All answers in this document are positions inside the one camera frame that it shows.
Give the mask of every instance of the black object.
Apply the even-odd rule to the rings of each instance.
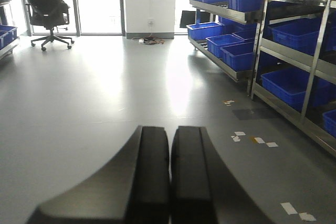
[[[195,23],[196,11],[194,10],[183,10],[180,21],[180,28],[186,28],[187,25],[192,25]],[[210,13],[201,12],[201,23],[210,22]]]
[[[35,46],[35,41],[44,40],[41,49],[45,51],[44,45],[46,43],[57,40],[66,43],[70,49],[71,45],[63,39],[70,39],[73,44],[72,38],[54,35],[54,27],[69,24],[69,6],[62,0],[28,0],[28,2],[30,23],[34,26],[44,26],[50,30],[49,36],[31,40],[32,46]]]
[[[28,224],[167,224],[168,166],[164,129],[138,126],[108,163],[39,205]]]
[[[204,127],[179,127],[172,149],[172,223],[273,223],[223,163]]]

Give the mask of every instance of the baseboard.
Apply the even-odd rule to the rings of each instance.
[[[171,33],[126,33],[126,39],[132,39],[132,38],[144,38],[147,36],[152,36],[160,39],[173,39],[174,38],[174,32]]]

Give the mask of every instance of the floor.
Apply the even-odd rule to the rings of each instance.
[[[24,224],[37,204],[90,176],[137,125],[165,127],[170,144],[179,125],[205,126],[275,223],[302,223],[305,212],[336,223],[336,159],[252,101],[246,83],[232,81],[186,36],[154,46],[82,36],[71,50],[54,42],[46,52],[22,37],[0,61],[0,103],[1,224]],[[246,135],[235,141],[234,132]],[[287,214],[285,202],[299,214]]]

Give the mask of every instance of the glass window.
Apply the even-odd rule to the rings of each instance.
[[[175,33],[186,33],[186,28],[180,28],[181,15],[183,10],[193,10],[195,8],[189,3],[189,0],[176,0],[175,4]]]
[[[72,0],[64,0],[65,3],[68,4],[68,6],[70,6],[69,8],[69,25],[66,26],[58,26],[58,29],[55,28],[55,34],[56,33],[60,33],[60,34],[64,34],[64,33],[69,33],[69,34],[75,34],[76,33],[76,23],[75,23],[75,11],[74,11],[74,5],[73,5],[73,1]],[[34,33],[37,34],[45,34],[45,33],[49,33],[48,30],[46,30],[43,26],[33,26],[33,31]]]
[[[121,33],[120,0],[78,0],[83,33]]]

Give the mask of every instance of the white wall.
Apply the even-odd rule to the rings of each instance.
[[[124,0],[124,11],[126,33],[174,33],[175,0]]]

